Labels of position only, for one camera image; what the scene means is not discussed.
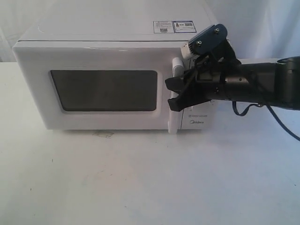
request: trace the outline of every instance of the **table surface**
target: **table surface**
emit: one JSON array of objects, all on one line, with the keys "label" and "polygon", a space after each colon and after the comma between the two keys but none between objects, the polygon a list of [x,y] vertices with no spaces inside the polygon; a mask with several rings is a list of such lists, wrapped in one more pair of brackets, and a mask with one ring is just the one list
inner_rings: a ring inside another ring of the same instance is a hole
[{"label": "table surface", "polygon": [[[300,223],[300,143],[267,109],[220,102],[205,131],[46,130],[0,63],[0,224]],[[300,135],[300,112],[276,109]]]}]

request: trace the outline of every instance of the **screw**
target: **screw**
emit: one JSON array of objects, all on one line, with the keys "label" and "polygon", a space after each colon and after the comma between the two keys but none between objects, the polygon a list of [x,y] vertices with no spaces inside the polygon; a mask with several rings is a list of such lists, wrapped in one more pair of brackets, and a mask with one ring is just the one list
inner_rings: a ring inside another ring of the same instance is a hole
[{"label": "screw", "polygon": [[202,45],[202,41],[197,41],[196,44],[200,47]]},{"label": "screw", "polygon": [[215,28],[215,34],[218,34],[220,32],[220,29],[219,28]]}]

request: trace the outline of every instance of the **white handle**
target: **white handle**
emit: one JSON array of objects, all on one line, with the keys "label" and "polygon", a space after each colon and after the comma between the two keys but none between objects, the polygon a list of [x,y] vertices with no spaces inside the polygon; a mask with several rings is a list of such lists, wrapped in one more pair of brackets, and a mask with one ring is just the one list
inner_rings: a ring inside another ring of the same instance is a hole
[{"label": "white handle", "polygon": [[[180,58],[174,58],[173,61],[173,77],[183,75],[184,66]],[[177,97],[178,94],[171,91],[171,98]],[[179,126],[179,112],[170,110],[168,130],[170,134],[176,134]]]}]

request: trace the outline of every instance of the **white microwave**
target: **white microwave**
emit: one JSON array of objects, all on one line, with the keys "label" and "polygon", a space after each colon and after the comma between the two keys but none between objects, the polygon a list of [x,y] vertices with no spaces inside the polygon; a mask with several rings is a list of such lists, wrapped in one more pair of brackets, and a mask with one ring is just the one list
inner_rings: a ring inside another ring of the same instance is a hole
[{"label": "white microwave", "polygon": [[215,102],[170,111],[180,48],[217,21],[204,0],[59,0],[13,50],[48,129],[203,129]]}]

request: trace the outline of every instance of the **dark glass window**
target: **dark glass window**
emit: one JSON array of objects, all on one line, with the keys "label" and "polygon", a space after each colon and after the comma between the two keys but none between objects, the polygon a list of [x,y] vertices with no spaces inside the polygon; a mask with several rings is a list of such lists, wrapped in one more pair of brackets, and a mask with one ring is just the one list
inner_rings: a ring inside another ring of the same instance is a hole
[{"label": "dark glass window", "polygon": [[146,70],[52,70],[65,111],[154,111],[158,75]]}]

